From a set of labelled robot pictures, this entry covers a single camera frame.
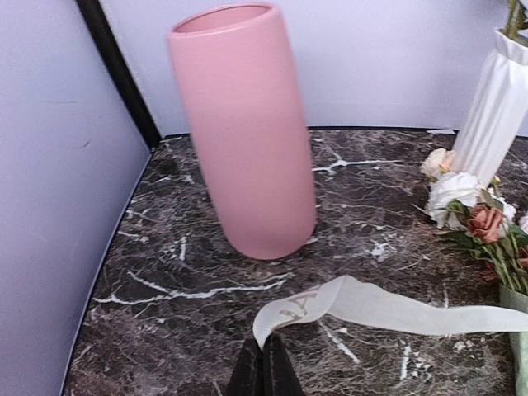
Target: ribbed vase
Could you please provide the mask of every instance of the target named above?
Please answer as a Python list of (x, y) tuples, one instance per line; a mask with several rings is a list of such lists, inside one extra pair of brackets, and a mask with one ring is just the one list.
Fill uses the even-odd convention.
[(484, 185), (495, 176), (528, 110), (528, 48), (495, 31), (464, 127), (456, 138), (453, 170)]

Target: white wall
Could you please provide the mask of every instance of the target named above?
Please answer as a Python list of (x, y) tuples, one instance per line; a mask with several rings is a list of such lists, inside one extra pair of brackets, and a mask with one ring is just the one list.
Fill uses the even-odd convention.
[(149, 151), (74, 1), (2, 0), (0, 395), (58, 396)]
[[(459, 128), (493, 47), (493, 27), (507, 14), (504, 0), (275, 2), (285, 14), (310, 125)], [(166, 34), (230, 1), (102, 3), (161, 133), (187, 132)]]

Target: black object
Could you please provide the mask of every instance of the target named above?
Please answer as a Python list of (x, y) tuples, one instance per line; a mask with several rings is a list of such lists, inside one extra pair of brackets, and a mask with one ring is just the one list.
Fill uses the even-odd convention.
[(246, 340), (231, 374), (226, 396), (264, 396), (262, 352), (255, 340)]
[(97, 0), (76, 0), (76, 2), (130, 116), (145, 143), (152, 150), (155, 149), (161, 140), (161, 135), (126, 65), (101, 4)]
[(278, 335), (268, 337), (263, 352), (255, 340), (244, 342), (226, 396), (304, 396)]

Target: black frame edge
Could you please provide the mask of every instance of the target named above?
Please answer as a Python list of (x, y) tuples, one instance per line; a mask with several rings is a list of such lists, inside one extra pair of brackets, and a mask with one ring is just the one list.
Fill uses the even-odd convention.
[(98, 0), (75, 0), (121, 99), (151, 150), (162, 137), (121, 53)]

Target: cylindrical vase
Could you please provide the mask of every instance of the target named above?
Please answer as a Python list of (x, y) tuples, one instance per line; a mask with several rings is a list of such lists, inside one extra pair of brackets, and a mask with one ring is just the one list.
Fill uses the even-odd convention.
[(453, 170), (484, 185), (495, 176), (528, 110), (528, 47), (495, 32), (464, 127), (456, 137)]
[(168, 36), (191, 139), (224, 233), (257, 259), (284, 257), (316, 221), (309, 134), (280, 10), (216, 8)]

